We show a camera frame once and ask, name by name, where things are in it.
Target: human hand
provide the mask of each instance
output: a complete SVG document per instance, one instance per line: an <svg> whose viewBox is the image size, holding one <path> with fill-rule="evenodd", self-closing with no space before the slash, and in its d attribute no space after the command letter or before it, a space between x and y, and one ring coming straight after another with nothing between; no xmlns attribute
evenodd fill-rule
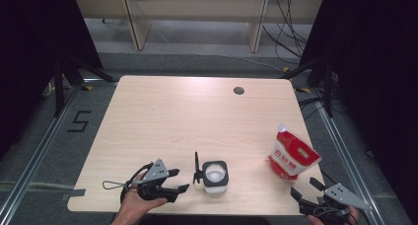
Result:
<svg viewBox="0 0 418 225"><path fill-rule="evenodd" d="M350 210L350 214L351 214L351 216L348 216L348 220L350 221L350 224L358 224L357 219L359 218L359 212L353 206L348 206L348 209ZM323 225L322 221L320 221L319 218L313 215L308 215L308 221L310 222L311 225Z"/></svg>
<svg viewBox="0 0 418 225"><path fill-rule="evenodd" d="M143 176L143 174L140 174L135 180L139 181ZM126 193L119 212L111 222L112 225L137 225L148 211L167 203L166 198L144 200L138 195L137 188L138 185L132 185Z"/></svg>

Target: floor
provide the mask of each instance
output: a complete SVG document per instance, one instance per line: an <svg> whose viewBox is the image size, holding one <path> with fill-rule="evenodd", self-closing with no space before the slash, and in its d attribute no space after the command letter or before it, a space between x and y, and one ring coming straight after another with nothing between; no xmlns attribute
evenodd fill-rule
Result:
<svg viewBox="0 0 418 225"><path fill-rule="evenodd" d="M283 66L279 67L270 62L264 62L264 60L270 61L277 57L283 58L285 61L291 62L289 63L291 67L297 66L292 64L292 62L298 62L295 54L289 52L284 47L277 47L266 33L263 33L261 37L257 53L251 53L244 24L180 21L155 22L150 30L144 49L141 51L134 50L126 21L105 20L103 23L102 20L88 19L86 24L91 32L97 51L103 59L109 58L113 54L126 54L122 55L126 56L124 61L134 60L137 56L146 57L149 55L167 56L165 57L167 61L171 60L170 56L180 55L185 56L185 58L191 58L190 56L207 56L208 58L216 57L218 59L251 62L251 64L259 66L260 69L266 68L279 74L282 74L284 71ZM277 37L279 34L279 26L275 24L265 25L265 28L274 37ZM294 26L294 29L301 37L308 38L311 26L298 25ZM282 35L280 41L295 53L299 53L294 39ZM114 71L116 75L120 74L120 70ZM295 87L301 89L306 87L304 76L306 74L302 75L301 78L295 78L295 82L293 82ZM87 74L85 78L91 78L89 80L91 81L95 79L95 76ZM70 92L73 90L69 89L67 91L68 95L71 96ZM96 88L96 98L102 98L104 103L108 103L112 91L114 91L114 85L104 84L103 88ZM320 89L312 91L308 95L297 93L298 100L301 101L311 96L320 95ZM77 97L72 100L72 106L77 106L81 109L91 100L86 93L80 91ZM53 101L52 98L45 98L45 101L39 105L38 114L33 119L33 122L36 122L36 124L28 126L19 145L12 147L9 157L1 162L1 201L6 201L8 193L12 189L16 189L13 187L15 182L24 180L21 174L26 170L28 162L31 161L32 154L38 143L44 140L45 137L45 135L39 134L39 132L47 132L51 125L57 128L63 127L59 123L54 125L55 122L51 122L50 114L54 111ZM89 108L97 109L98 113L103 114L106 106ZM378 209L378 211L368 213L371 224L411 224L396 196L391 191L390 186L385 181L379 166L373 159L364 154L367 146L365 146L361 136L356 131L353 122L350 121L343 105L334 103L333 110L335 112L334 118L329 119L319 103L303 108L307 129L313 145L317 145L317 150L320 154L327 156L320 163L321 168L331 174L336 181L343 183L353 191L365 191L365 194L363 194L365 199L368 199L369 196ZM90 122L90 125L94 125L93 129L91 129L91 135L93 136L81 139L86 144L94 140L95 130L99 127L102 117L100 114L95 115L95 119ZM64 118L64 121L70 120L72 120L71 117ZM59 138L61 137L60 131L49 136L51 138ZM28 191L30 193L20 198L20 205L17 211L13 211L15 216L11 219L11 224L50 224L51 221L60 221L61 224L102 224L111 221L113 214L74 214L65 210L69 191L71 191L73 182L77 180L77 173L74 172L77 172L77 170L80 170L79 167L82 167L82 163L74 166L74 161L77 158L81 158L78 160L83 161L83 157L88 154L89 150L89 148L77 145L79 142L77 140L74 142L69 140L69 142L64 144L73 145L71 147L74 148L64 150L56 145L52 145L46 149L47 152L43 156L44 158L37 165L39 172L34 178L30 179L30 181L33 180L29 182ZM67 154L67 157L59 158L62 151ZM39 208L43 206L51 207L51 209L45 213L45 211ZM268 219L271 224L308 224L302 216L296 220L293 220L293 218ZM365 219L361 218L360 223L366 224Z"/></svg>

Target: gray carpet floor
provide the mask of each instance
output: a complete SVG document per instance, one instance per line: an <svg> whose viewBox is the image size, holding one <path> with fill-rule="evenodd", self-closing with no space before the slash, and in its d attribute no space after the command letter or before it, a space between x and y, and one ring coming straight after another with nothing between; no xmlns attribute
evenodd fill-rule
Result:
<svg viewBox="0 0 418 225"><path fill-rule="evenodd" d="M280 71L283 67L294 69L297 66L268 57L253 57L248 61L223 56L101 53L101 60L105 72L113 77L130 74L278 78L283 75ZM82 71L82 74L85 78L97 78L86 71ZM308 76L309 71L302 73L292 79L292 84L295 88L306 88ZM71 187L76 184L115 90L114 84L104 81L94 82L92 86L91 91L79 91L71 103L11 224L109 224L113 218L112 213L75 213L67 209ZM313 97L310 93L296 93L296 96L298 101ZM366 156L367 145L356 130L343 103L334 100L332 108L333 119L338 130L378 203L386 224L411 224L379 166L373 158ZM80 120L87 120L89 123L83 132L69 132L70 129L78 129L81 126L72 122L78 111L90 111L79 117ZM302 109L302 112L313 147L323 158L319 163L320 167L334 180L352 190L352 183L319 115L318 106L309 104ZM52 94L39 103L36 114L22 133L21 140L13 145L0 162L0 200L2 202L31 158L51 123L53 114L54 97ZM273 225L308 224L307 219L302 215L267 217L267 219ZM361 218L359 223L367 224L364 218Z"/></svg>

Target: red and white package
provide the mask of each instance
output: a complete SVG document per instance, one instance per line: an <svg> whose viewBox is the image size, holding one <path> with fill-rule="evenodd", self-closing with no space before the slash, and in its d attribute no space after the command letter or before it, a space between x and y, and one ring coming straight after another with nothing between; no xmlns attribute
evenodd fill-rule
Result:
<svg viewBox="0 0 418 225"><path fill-rule="evenodd" d="M273 171L286 180L296 180L300 173L321 160L312 147L289 132L284 124L279 125L277 141L268 159Z"/></svg>

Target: light wood tabletop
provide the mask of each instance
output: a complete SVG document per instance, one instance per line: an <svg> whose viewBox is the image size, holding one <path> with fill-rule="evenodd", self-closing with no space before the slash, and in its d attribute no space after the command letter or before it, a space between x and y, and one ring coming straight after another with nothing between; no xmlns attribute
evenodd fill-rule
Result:
<svg viewBox="0 0 418 225"><path fill-rule="evenodd" d="M244 93L239 95L235 89ZM103 189L103 181L125 183L142 166L161 158L167 168L180 169L164 188L190 184L175 203L151 210L157 214L298 215L290 196L295 187L317 202L323 194L318 165L295 182L270 169L278 125L311 144L292 85L288 80L124 76L113 94L75 189L71 211L117 212L121 188ZM225 161L229 183L225 193L208 194L193 185L194 152L200 167Z"/></svg>

